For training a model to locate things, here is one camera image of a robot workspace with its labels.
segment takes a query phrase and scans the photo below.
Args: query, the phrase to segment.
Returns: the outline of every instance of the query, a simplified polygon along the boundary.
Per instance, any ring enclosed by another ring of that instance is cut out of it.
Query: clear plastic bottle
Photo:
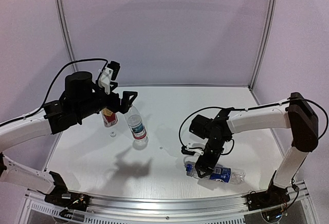
[[[186,175],[199,179],[194,165],[194,162],[188,162],[186,164]],[[221,181],[230,184],[242,184],[245,182],[245,176],[246,173],[243,170],[216,166],[211,175],[202,179]]]
[[[131,106],[124,115],[125,120],[133,134],[135,142],[139,146],[144,146],[148,142],[148,135],[142,121],[142,117],[135,106]]]

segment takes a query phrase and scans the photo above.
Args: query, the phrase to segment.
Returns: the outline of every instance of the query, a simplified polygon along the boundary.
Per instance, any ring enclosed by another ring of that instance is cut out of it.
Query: water bottle
[[[133,134],[135,143],[144,146],[148,142],[148,135],[142,122],[142,117],[135,106],[131,106],[129,111],[124,115],[125,120]]]
[[[186,175],[199,179],[194,165],[194,162],[188,162],[186,164]],[[211,175],[208,175],[202,179],[220,181],[230,184],[241,184],[245,182],[245,176],[246,173],[243,170],[216,166]]]

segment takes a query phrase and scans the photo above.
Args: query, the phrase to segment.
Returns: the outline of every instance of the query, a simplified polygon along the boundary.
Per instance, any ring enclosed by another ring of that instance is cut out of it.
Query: white wall
[[[275,15],[255,94],[261,103],[298,91],[329,111],[329,0],[277,0]],[[320,118],[319,132],[325,125]],[[276,131],[287,150],[291,133]],[[320,223],[329,223],[329,133],[306,159],[305,179]]]
[[[39,107],[48,86],[68,62],[54,0],[0,0],[0,122]],[[70,68],[63,73],[70,74]],[[51,99],[64,88],[63,77]],[[6,150],[12,159],[41,169],[54,137]],[[25,189],[0,183],[0,223],[14,223]]]
[[[76,58],[120,62],[121,85],[248,85],[268,0],[63,3]]]

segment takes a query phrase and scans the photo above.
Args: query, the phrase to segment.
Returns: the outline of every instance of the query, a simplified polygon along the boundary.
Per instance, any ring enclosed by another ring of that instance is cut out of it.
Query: white table
[[[134,105],[143,116],[149,142],[135,149],[124,116],[110,128],[101,115],[92,115],[65,131],[48,163],[48,170],[60,173],[73,191],[105,196],[178,199],[218,197],[261,190],[278,168],[282,155],[269,129],[233,135],[235,148],[221,156],[219,164],[244,169],[246,182],[231,185],[197,180],[186,176],[184,161],[197,157],[180,152],[178,129],[185,117],[206,106],[251,107],[256,102],[248,88],[233,87],[124,87],[137,91]],[[219,110],[205,110],[213,118]],[[182,129],[185,144],[205,143],[188,132],[189,120]],[[115,130],[117,136],[110,137]],[[225,145],[226,151],[231,143]]]

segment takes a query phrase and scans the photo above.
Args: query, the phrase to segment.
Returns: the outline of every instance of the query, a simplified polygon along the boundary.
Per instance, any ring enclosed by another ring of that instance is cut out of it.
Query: robotic arm
[[[199,178],[203,178],[212,174],[224,143],[230,141],[233,134],[264,128],[291,128],[293,143],[274,173],[268,190],[249,194],[246,198],[249,210],[276,206],[290,201],[287,187],[308,153],[318,145],[318,117],[299,93],[292,93],[289,99],[275,104],[222,109],[214,119],[197,115],[189,131],[208,141],[201,152],[183,146],[182,153],[194,155],[200,152],[195,169]]]
[[[122,99],[112,92],[119,63],[110,62],[93,83],[90,72],[79,71],[65,78],[65,91],[59,100],[43,105],[36,114],[28,113],[22,119],[0,127],[0,181],[10,182],[37,190],[46,195],[45,201],[66,207],[73,199],[71,209],[85,210],[89,197],[70,193],[55,172],[41,172],[21,165],[2,152],[19,143],[49,134],[60,133],[69,127],[82,124],[82,119],[108,108],[112,112],[126,113],[137,97],[137,92],[124,91]]]

